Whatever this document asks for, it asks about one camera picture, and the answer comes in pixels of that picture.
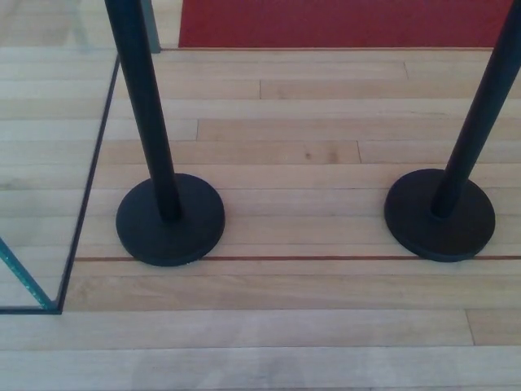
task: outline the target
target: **glass panel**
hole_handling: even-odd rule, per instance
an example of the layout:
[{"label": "glass panel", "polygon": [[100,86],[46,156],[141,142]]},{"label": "glass panel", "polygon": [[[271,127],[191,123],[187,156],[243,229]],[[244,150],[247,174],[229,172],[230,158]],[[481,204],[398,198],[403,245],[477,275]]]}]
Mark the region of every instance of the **glass panel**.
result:
[{"label": "glass panel", "polygon": [[[0,2],[0,238],[52,301],[115,60],[103,0]],[[0,306],[37,306],[0,263]]]}]

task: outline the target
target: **red carpet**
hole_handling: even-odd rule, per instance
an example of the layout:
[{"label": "red carpet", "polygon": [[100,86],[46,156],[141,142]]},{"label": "red carpet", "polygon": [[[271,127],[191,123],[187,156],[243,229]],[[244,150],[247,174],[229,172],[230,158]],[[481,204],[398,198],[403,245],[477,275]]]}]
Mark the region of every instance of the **red carpet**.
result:
[{"label": "red carpet", "polygon": [[491,47],[512,0],[184,0],[180,47]]}]

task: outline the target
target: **hardwood plank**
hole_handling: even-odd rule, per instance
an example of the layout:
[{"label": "hardwood plank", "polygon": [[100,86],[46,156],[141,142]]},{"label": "hardwood plank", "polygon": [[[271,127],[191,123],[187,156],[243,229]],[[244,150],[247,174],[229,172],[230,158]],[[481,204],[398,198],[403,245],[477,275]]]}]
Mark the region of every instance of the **hardwood plank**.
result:
[{"label": "hardwood plank", "polygon": [[161,80],[206,79],[219,80],[287,80],[287,79],[401,79],[407,75],[401,61],[328,63],[198,63],[155,61],[155,72]]},{"label": "hardwood plank", "polygon": [[[360,163],[356,142],[175,142],[173,161],[182,165],[341,165]],[[143,165],[141,142],[105,141],[101,165]]]},{"label": "hardwood plank", "polygon": [[0,231],[9,246],[67,246],[77,217],[1,217]]},{"label": "hardwood plank", "polygon": [[464,311],[65,313],[6,319],[0,332],[0,350],[472,345]]},{"label": "hardwood plank", "polygon": [[0,191],[1,217],[77,216],[82,190]]},{"label": "hardwood plank", "polygon": [[[201,141],[451,140],[462,118],[365,118],[343,120],[201,120]],[[490,140],[519,139],[521,119],[500,118]]]},{"label": "hardwood plank", "polygon": [[3,165],[89,165],[94,141],[93,137],[91,143],[85,140],[3,142],[0,161]]},{"label": "hardwood plank", "polygon": [[[177,171],[218,189],[388,189],[400,176],[429,167],[444,165],[177,165]],[[100,165],[94,188],[130,189],[148,178],[145,165]],[[482,187],[517,188],[521,165],[477,164],[471,178]]]},{"label": "hardwood plank", "polygon": [[107,81],[0,81],[0,99],[105,99]]},{"label": "hardwood plank", "polygon": [[[255,80],[169,78],[159,84],[162,99],[259,99],[261,86]],[[125,81],[118,77],[114,98],[128,98]]]},{"label": "hardwood plank", "polygon": [[[463,118],[471,99],[176,100],[164,99],[170,119],[315,120],[348,118]],[[518,118],[521,99],[509,99],[503,118]],[[111,118],[133,118],[128,99],[114,99]]]},{"label": "hardwood plank", "polygon": [[521,276],[72,277],[68,311],[520,309]]},{"label": "hardwood plank", "polygon": [[[166,120],[166,130],[171,141],[195,141],[197,139],[197,120]],[[103,141],[139,140],[138,126],[134,119],[110,119],[107,122]]]},{"label": "hardwood plank", "polygon": [[476,79],[480,80],[487,61],[405,61],[409,79]]},{"label": "hardwood plank", "polygon": [[0,121],[0,141],[89,141],[99,133],[99,119]]},{"label": "hardwood plank", "polygon": [[[474,98],[479,78],[463,80],[263,80],[262,99]],[[516,86],[509,95],[521,98]]]},{"label": "hardwood plank", "polygon": [[[453,141],[361,141],[362,163],[443,163],[452,153]],[[478,162],[521,162],[520,141],[488,142]]]},{"label": "hardwood plank", "polygon": [[77,48],[65,46],[2,46],[0,47],[0,63],[111,63],[116,60],[115,48],[90,48],[89,51],[79,51]]},{"label": "hardwood plank", "polygon": [[508,385],[521,383],[519,357],[470,346],[4,351],[0,375],[4,391]]},{"label": "hardwood plank", "polygon": [[521,345],[521,311],[467,312],[476,345]]},{"label": "hardwood plank", "polygon": [[0,166],[0,190],[85,189],[88,165]]},{"label": "hardwood plank", "polygon": [[198,261],[175,269],[149,267],[132,258],[77,258],[74,277],[139,277],[189,275],[521,275],[521,259],[474,259],[457,264],[440,264],[421,259],[328,259],[282,260],[262,258],[252,261],[238,257],[231,261]]},{"label": "hardwood plank", "polygon": [[0,120],[92,120],[104,99],[0,99]]},{"label": "hardwood plank", "polygon": [[404,61],[477,61],[486,64],[490,50],[289,50],[289,51],[164,51],[155,56],[155,62],[201,63],[351,63]]},{"label": "hardwood plank", "polygon": [[108,81],[112,77],[114,61],[0,63],[0,80],[89,80]]}]

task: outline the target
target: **wood grain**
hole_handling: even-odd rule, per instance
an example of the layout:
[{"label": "wood grain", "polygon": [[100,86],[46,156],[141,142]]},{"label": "wood grain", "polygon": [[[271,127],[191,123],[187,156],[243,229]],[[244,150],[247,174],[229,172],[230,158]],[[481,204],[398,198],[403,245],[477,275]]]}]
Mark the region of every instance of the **wood grain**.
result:
[{"label": "wood grain", "polygon": [[[164,99],[169,119],[274,120],[349,118],[464,118],[471,99],[331,99],[331,100],[226,100]],[[506,101],[504,118],[516,118],[521,99]],[[111,118],[132,118],[128,99],[114,99]]]},{"label": "wood grain", "polygon": [[0,330],[11,336],[0,350],[472,345],[464,311],[66,313],[8,319]]},{"label": "wood grain", "polygon": [[519,309],[521,276],[72,277],[67,311]]},{"label": "wood grain", "polygon": [[518,347],[4,351],[0,375],[6,391],[512,385],[519,357]]},{"label": "wood grain", "polygon": [[[341,165],[360,163],[356,142],[175,142],[173,161],[181,165]],[[103,144],[101,165],[143,165],[136,141]]]},{"label": "wood grain", "polygon": [[521,345],[521,311],[467,311],[477,345]]},{"label": "wood grain", "polygon": [[[262,99],[371,99],[371,98],[473,98],[480,77],[471,79],[416,79],[323,81],[323,80],[262,80]],[[521,97],[516,86],[509,95]]]},{"label": "wood grain", "polygon": [[196,78],[219,80],[299,80],[310,77],[320,79],[401,79],[407,78],[401,61],[388,62],[335,62],[318,63],[279,63],[279,62],[220,62],[220,63],[182,63],[177,61],[156,61],[157,76],[162,80],[170,78]]},{"label": "wood grain", "polygon": [[[444,163],[452,153],[453,141],[362,141],[362,163]],[[521,143],[490,141],[479,156],[481,163],[519,163]]]},{"label": "wood grain", "polygon": [[[162,99],[259,99],[259,81],[215,80],[179,77],[167,79],[159,84]],[[118,77],[114,89],[117,99],[128,97],[122,77]]]},{"label": "wood grain", "polygon": [[[201,141],[455,141],[463,118],[200,120]],[[500,118],[490,139],[519,139],[520,119]]]},{"label": "wood grain", "polygon": [[444,264],[421,259],[203,260],[176,269],[150,267],[132,258],[77,258],[76,277],[204,276],[204,275],[521,275],[521,260],[483,260]]}]

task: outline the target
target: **metal pole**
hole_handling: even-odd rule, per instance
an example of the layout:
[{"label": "metal pole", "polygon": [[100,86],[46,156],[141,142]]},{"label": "metal pole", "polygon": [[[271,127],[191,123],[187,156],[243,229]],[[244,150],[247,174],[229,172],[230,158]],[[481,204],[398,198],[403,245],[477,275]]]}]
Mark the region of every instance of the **metal pole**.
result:
[{"label": "metal pole", "polygon": [[141,1],[105,0],[151,176],[121,201],[116,230],[139,261],[180,266],[216,246],[225,210],[210,184],[173,171]]},{"label": "metal pole", "polygon": [[454,211],[520,68],[521,0],[514,0],[434,195],[431,210],[435,216],[447,218]]},{"label": "metal pole", "polygon": [[105,4],[160,215],[171,222],[181,217],[182,209],[141,1],[105,0]]},{"label": "metal pole", "polygon": [[521,0],[514,0],[446,169],[406,174],[387,194],[387,227],[410,252],[433,261],[463,261],[492,238],[494,207],[469,177],[519,68]]}]

